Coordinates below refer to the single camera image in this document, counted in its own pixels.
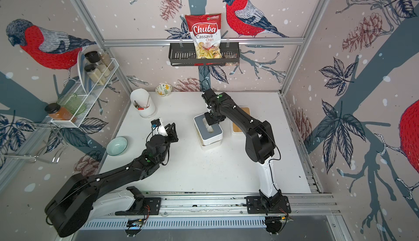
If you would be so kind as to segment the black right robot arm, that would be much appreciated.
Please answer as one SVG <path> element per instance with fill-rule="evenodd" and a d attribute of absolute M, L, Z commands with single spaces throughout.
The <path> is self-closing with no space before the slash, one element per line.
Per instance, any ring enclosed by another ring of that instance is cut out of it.
<path fill-rule="evenodd" d="M 246 138 L 245 151 L 248 157 L 259 164 L 261 196 L 273 198 L 280 196 L 275 173 L 271 166 L 275 151 L 278 151 L 269 122 L 261 122 L 241 109 L 227 93 L 216 94 L 212 89 L 203 92 L 202 97 L 207 104 L 205 118 L 208 125 L 219 124 L 230 119 L 236 124 Z"/>

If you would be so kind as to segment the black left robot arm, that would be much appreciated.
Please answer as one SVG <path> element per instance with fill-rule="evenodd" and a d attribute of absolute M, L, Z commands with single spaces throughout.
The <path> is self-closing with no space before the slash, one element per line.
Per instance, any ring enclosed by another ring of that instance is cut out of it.
<path fill-rule="evenodd" d="M 53 226 L 60 237 L 67 237 L 87 222 L 99 198 L 121 186 L 141 181 L 165 165 L 170 145 L 179 139 L 175 123 L 163 128 L 167 134 L 153 135 L 142 154 L 130 163 L 93 176 L 72 175 L 45 207 L 46 223 Z"/>

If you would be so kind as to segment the floral patterned small bowl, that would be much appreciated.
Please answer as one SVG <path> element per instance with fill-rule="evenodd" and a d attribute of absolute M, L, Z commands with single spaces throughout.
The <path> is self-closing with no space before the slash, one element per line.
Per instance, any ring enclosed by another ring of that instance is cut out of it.
<path fill-rule="evenodd" d="M 162 83 L 156 87 L 155 92 L 162 97 L 169 96 L 172 93 L 172 86 L 167 83 Z"/>

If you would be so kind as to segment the light green bowl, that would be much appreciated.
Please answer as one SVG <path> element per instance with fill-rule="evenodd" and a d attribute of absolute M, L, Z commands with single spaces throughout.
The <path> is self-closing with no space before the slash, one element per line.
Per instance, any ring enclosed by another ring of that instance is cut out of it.
<path fill-rule="evenodd" d="M 109 156 L 118 156 L 122 154 L 127 147 L 128 140 L 125 137 L 116 137 L 108 143 L 106 153 Z"/>

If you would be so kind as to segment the white utensil holder cup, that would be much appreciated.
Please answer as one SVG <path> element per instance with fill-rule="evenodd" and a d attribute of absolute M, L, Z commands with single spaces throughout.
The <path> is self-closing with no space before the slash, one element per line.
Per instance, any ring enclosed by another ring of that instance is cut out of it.
<path fill-rule="evenodd" d="M 142 88 L 133 90 L 130 94 L 132 105 L 134 106 L 134 101 L 136 101 L 141 107 L 144 108 L 144 110 L 137 110 L 134 107 L 137 113 L 143 118 L 152 118 L 157 113 L 157 108 L 152 99 L 150 99 L 149 108 L 146 108 L 147 99 L 149 96 L 151 97 L 150 93 Z"/>

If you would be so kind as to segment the red Chuba chips bag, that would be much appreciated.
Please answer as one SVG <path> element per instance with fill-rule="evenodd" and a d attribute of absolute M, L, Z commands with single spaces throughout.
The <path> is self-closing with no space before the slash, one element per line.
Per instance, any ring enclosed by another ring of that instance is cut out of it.
<path fill-rule="evenodd" d="M 186 15 L 185 20 L 194 41 L 197 59 L 220 59 L 221 15 Z"/>

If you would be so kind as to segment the black lid spice jar front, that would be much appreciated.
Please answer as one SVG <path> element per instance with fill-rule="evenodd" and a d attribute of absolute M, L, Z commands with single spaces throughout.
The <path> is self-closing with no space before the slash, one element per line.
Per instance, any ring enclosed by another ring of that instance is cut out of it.
<path fill-rule="evenodd" d="M 94 64 L 89 64 L 84 67 L 88 77 L 92 80 L 97 86 L 105 86 L 106 79 L 104 78 L 102 72 L 96 68 Z"/>

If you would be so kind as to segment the black lid spice jar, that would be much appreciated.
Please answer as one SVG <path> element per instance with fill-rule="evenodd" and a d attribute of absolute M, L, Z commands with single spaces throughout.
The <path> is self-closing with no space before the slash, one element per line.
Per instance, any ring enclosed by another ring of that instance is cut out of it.
<path fill-rule="evenodd" d="M 114 66 L 112 65 L 112 59 L 107 53 L 90 51 L 85 53 L 85 58 L 93 64 L 104 77 L 110 76 Z"/>
<path fill-rule="evenodd" d="M 88 77 L 92 80 L 97 86 L 105 86 L 106 79 L 104 78 L 102 72 L 96 68 L 94 64 L 89 64 L 84 67 Z"/>

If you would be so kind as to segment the green glass cup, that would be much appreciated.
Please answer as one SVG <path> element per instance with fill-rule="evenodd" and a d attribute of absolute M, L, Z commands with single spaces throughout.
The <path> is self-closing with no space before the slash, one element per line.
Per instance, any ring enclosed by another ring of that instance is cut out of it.
<path fill-rule="evenodd" d="M 73 115 L 80 115 L 86 111 L 86 105 L 83 103 L 84 97 L 75 93 L 62 96 L 57 103 L 67 109 Z"/>

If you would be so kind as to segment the black lid spice jar rear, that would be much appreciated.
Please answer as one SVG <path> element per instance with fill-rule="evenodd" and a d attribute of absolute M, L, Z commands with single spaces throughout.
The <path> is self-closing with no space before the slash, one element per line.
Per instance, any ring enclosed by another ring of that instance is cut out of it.
<path fill-rule="evenodd" d="M 107 53 L 90 51 L 85 53 L 85 58 L 93 64 L 104 77 L 110 76 L 114 66 L 112 65 L 112 59 Z"/>

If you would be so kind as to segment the orange sauce jar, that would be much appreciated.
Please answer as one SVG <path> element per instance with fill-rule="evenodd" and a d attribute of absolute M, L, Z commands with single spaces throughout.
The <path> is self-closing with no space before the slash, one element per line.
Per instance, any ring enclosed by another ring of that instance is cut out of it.
<path fill-rule="evenodd" d="M 71 121 L 73 123 L 76 121 L 74 114 L 58 103 L 50 103 L 44 110 L 53 120 Z"/>

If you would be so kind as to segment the red handled tool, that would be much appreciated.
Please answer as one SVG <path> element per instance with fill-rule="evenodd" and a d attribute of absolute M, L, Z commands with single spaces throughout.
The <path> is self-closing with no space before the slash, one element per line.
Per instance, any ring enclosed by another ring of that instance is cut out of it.
<path fill-rule="evenodd" d="M 144 110 L 144 108 L 143 107 L 141 107 L 136 101 L 134 101 L 134 107 L 137 109 L 137 110 Z"/>

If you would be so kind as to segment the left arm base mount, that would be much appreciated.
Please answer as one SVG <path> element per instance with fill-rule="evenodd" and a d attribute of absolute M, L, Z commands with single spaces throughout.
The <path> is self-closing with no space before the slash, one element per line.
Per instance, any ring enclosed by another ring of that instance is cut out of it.
<path fill-rule="evenodd" d="M 161 206 L 160 197 L 145 197 L 144 194 L 134 186 L 126 188 L 134 198 L 134 201 L 126 210 L 116 211 L 116 216 L 143 216 L 139 219 L 129 219 L 125 229 L 127 237 L 135 237 L 142 231 L 151 215 L 158 215 Z"/>

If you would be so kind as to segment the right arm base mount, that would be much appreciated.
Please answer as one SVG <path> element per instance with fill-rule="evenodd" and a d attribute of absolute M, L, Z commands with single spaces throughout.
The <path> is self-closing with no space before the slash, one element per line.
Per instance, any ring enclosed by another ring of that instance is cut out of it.
<path fill-rule="evenodd" d="M 266 231 L 269 234 L 279 234 L 290 219 L 291 207 L 289 199 L 278 190 L 268 197 L 259 191 L 259 196 L 246 196 L 248 214 L 264 214 Z"/>

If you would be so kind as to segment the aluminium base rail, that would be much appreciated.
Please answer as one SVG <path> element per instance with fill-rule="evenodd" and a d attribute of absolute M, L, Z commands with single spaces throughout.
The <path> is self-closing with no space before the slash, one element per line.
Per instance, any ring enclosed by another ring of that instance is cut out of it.
<path fill-rule="evenodd" d="M 352 240 L 331 194 L 286 194 L 272 212 L 263 209 L 257 194 L 151 193 L 145 202 L 151 204 L 145 215 L 106 212 L 87 220 L 81 229 L 125 230 L 128 236 L 135 236 L 142 230 L 268 227 L 269 233 L 278 234 L 297 217 L 324 216 L 335 240 Z"/>

